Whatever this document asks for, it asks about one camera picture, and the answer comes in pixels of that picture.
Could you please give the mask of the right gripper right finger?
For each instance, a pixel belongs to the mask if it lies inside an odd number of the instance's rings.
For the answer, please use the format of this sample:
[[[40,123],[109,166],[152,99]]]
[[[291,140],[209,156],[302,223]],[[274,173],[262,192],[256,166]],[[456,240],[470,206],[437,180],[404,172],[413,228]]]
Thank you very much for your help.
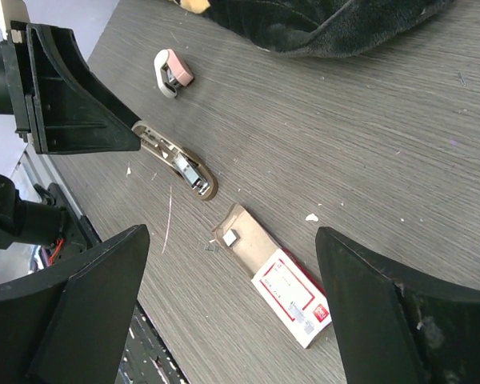
[[[315,245],[349,383],[480,383],[480,290],[331,227],[318,229]]]

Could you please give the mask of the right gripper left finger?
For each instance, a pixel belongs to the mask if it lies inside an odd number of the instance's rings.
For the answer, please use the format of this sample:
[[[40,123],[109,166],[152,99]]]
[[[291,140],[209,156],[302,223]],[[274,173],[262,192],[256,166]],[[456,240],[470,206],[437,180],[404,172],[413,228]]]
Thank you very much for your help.
[[[112,383],[150,246],[136,225],[0,284],[0,383]]]

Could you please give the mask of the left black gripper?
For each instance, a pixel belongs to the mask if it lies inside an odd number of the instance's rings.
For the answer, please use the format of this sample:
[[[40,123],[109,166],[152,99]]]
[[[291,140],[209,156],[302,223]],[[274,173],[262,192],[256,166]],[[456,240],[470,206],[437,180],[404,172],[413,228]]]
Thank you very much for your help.
[[[140,149],[140,117],[92,73],[71,29],[12,22],[1,53],[15,132],[37,154]]]

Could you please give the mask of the red white staple box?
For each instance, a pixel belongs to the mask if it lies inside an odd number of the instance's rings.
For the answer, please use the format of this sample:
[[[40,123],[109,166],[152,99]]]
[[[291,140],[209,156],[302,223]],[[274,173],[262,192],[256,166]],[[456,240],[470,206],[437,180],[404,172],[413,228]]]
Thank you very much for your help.
[[[241,237],[232,248],[222,240],[228,229]],[[332,325],[324,289],[244,206],[233,204],[212,233],[302,348],[309,348]]]

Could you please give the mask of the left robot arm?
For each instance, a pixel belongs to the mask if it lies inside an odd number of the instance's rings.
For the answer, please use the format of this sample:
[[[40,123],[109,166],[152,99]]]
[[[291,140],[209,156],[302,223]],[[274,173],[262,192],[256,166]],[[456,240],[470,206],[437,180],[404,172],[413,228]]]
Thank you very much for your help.
[[[137,151],[137,121],[91,72],[72,30],[14,22],[0,41],[0,249],[53,245],[70,220],[63,206],[21,198],[11,176],[27,147],[44,155]]]

